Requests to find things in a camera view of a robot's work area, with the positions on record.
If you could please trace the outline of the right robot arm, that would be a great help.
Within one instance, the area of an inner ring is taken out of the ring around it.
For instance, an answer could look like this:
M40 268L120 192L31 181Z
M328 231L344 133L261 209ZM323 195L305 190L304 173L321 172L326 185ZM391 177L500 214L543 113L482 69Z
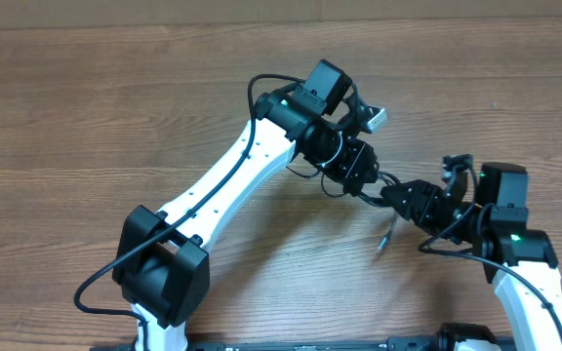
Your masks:
M527 226L529 177L518 165L446 156L443 186L416 179L381 189L383 202L427 234L423 254L482 264L517 350L562 350L562 286L549 236Z

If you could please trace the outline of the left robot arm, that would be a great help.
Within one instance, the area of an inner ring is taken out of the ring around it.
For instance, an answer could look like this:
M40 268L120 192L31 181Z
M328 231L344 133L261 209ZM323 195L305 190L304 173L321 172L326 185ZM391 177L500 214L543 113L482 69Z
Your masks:
M184 350L186 321L210 287L210 253L257 189L302 155L316 172L357 196L379 177L373 148L359 139L387 120L341 69L320 60L305 80L250 97L251 119L194 185L153 212L136 207L123 224L112 278L138 320L136 350Z

